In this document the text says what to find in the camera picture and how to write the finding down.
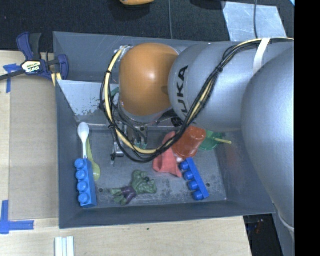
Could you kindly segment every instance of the blue toy block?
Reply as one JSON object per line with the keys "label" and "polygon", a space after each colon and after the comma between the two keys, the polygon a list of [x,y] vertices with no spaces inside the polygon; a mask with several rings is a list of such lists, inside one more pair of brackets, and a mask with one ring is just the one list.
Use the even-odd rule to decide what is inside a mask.
{"label": "blue toy block", "polygon": [[81,207],[90,208],[97,206],[97,194],[94,181],[92,163],[87,158],[78,158],[74,162],[76,168],[75,177],[78,180],[76,186],[80,195],[78,201]]}
{"label": "blue toy block", "polygon": [[179,165],[183,172],[183,178],[188,182],[188,188],[192,193],[193,199],[196,201],[203,200],[209,197],[209,192],[198,172],[194,160],[189,157]]}
{"label": "blue toy block", "polygon": [[18,230],[33,230],[34,220],[8,220],[9,200],[2,201],[1,219],[0,219],[0,234],[7,235],[10,231]]}

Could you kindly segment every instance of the wooden table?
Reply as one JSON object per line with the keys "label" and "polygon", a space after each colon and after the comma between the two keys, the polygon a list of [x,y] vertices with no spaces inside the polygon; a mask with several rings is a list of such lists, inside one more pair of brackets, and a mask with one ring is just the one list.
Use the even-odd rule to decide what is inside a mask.
{"label": "wooden table", "polygon": [[[23,60],[24,56],[20,52],[0,51],[0,75],[5,74],[3,65],[20,64]],[[12,79],[12,90],[27,80],[44,82],[44,79],[40,77],[22,75],[19,79]],[[10,186],[14,186],[9,183],[10,180],[12,183],[13,178],[10,177],[10,170],[15,167],[10,158],[10,152],[11,154],[15,152],[15,148],[10,148],[10,134],[13,129],[11,126],[15,123],[11,122],[11,94],[6,93],[6,84],[6,81],[0,82],[0,200],[9,199],[9,205],[10,203],[18,204],[21,209],[26,209],[25,214],[30,216],[27,211],[30,207],[29,202],[26,200],[16,202],[15,193],[18,192],[10,189]],[[28,175],[32,173],[23,173],[21,179]],[[32,195],[31,200],[34,202],[43,200],[44,197],[48,197],[48,193],[43,192],[46,182],[52,183],[52,180],[43,179],[41,187],[31,186],[24,191],[24,195],[26,197]],[[55,191],[50,195],[53,197],[51,198],[53,202],[58,202],[58,194]],[[50,213],[47,212],[52,212],[47,207],[40,207],[37,211],[44,212],[44,214],[38,212],[39,216],[50,216]],[[18,212],[18,216],[24,219],[24,211]],[[241,216],[74,229],[59,229],[58,222],[58,217],[34,218],[34,230],[11,231],[8,235],[0,234],[0,255],[53,256],[55,237],[68,236],[74,237],[74,249],[77,256],[252,255],[245,223]]]}

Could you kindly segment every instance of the black cable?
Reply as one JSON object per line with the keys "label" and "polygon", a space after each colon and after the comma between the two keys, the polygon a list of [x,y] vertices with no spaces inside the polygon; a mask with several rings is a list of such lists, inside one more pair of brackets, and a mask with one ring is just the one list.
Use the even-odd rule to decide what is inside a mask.
{"label": "black cable", "polygon": [[255,38],[258,39],[258,33],[257,33],[257,5],[258,5],[258,0],[255,0],[254,3],[254,11],[253,11],[253,28],[254,28],[254,35]]}

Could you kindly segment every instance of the green toy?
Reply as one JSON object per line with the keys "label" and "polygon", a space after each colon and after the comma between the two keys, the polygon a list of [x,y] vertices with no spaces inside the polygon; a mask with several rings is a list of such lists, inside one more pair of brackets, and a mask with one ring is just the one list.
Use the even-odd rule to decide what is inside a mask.
{"label": "green toy", "polygon": [[130,186],[122,188],[112,188],[110,190],[116,203],[122,206],[127,205],[139,194],[155,194],[157,186],[153,179],[148,177],[146,171],[135,170],[132,173],[132,182]]}

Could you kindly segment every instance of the gray tray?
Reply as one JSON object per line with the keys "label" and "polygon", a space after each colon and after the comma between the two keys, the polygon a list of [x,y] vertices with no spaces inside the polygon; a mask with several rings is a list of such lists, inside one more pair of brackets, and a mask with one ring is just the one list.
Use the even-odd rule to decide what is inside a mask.
{"label": "gray tray", "polygon": [[[56,86],[59,227],[64,229],[274,213],[270,197],[249,160],[241,132],[226,134],[232,145],[221,144],[212,151],[199,150],[194,157],[210,194],[202,201],[193,200],[183,178],[158,173],[152,169],[152,163],[138,164],[122,157],[116,158],[112,164],[110,155],[113,138],[104,114],[98,109],[96,99],[100,84],[97,81],[102,81],[115,49],[128,43],[136,45],[143,42],[169,44],[181,51],[192,44],[204,44],[153,38],[54,34],[55,54],[66,54],[70,63],[69,80],[60,81]],[[81,71],[84,65],[87,65],[87,69]],[[117,74],[112,75],[116,81]],[[91,100],[86,99],[88,93],[84,87],[92,91]],[[83,121],[89,124],[93,158],[101,168],[101,177],[95,183],[98,206],[94,208],[82,208],[77,200],[74,162],[82,155],[77,127]],[[149,134],[154,145],[149,146],[161,143],[165,134],[171,130],[169,125],[153,127]],[[113,201],[110,189],[127,186],[136,169],[149,173],[149,177],[156,182],[157,193],[138,195],[130,204],[120,206]]]}

